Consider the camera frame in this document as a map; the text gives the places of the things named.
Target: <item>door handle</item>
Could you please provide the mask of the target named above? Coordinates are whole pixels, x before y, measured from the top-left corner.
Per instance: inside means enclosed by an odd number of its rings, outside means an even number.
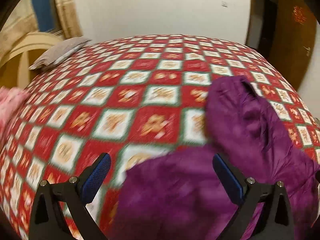
[[[310,47],[308,47],[308,48],[306,48],[305,46],[303,46],[308,52],[307,52],[307,57],[309,57],[310,56],[310,51],[311,51],[311,48]]]

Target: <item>silver bolt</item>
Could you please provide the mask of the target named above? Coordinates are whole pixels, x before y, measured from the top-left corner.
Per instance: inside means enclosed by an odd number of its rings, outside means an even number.
[[[277,185],[278,185],[279,187],[284,187],[284,183],[283,183],[282,181],[278,181],[278,182],[277,182]]]
[[[71,178],[69,179],[69,182],[70,182],[70,183],[76,183],[77,180],[78,180],[78,178],[73,176],[73,177],[71,177]]]
[[[249,178],[247,178],[247,182],[248,182],[249,184],[255,184],[255,183],[256,183],[256,180],[255,180],[254,178],[252,178],[252,177],[249,177]]]
[[[46,180],[43,180],[40,182],[40,186],[41,187],[44,187],[45,185],[47,185],[47,181]]]

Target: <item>beige curtain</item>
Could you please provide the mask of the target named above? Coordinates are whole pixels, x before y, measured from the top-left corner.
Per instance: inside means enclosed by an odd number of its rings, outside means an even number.
[[[55,2],[65,38],[82,36],[74,0],[55,0]]]
[[[21,0],[0,31],[0,60],[13,48],[16,41],[37,30],[38,23],[31,0]]]

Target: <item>metal pin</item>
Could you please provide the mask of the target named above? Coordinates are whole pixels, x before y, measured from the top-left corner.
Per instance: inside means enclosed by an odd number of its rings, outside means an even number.
[[[40,182],[40,186],[41,187],[44,187],[45,185],[47,185],[47,181],[46,180],[43,180]]]
[[[284,183],[282,181],[277,182],[278,187],[284,187]]]
[[[71,178],[69,179],[69,182],[70,182],[70,183],[76,183],[77,180],[78,180],[78,178],[73,176],[73,177],[71,177]]]
[[[252,177],[249,177],[249,178],[247,178],[247,182],[249,184],[254,184],[254,183],[256,183],[256,180],[254,178],[252,178]]]

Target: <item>wooden door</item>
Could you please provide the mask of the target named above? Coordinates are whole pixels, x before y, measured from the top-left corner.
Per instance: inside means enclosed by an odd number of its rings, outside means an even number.
[[[279,0],[276,31],[268,61],[298,90],[316,36],[316,18],[303,0]]]

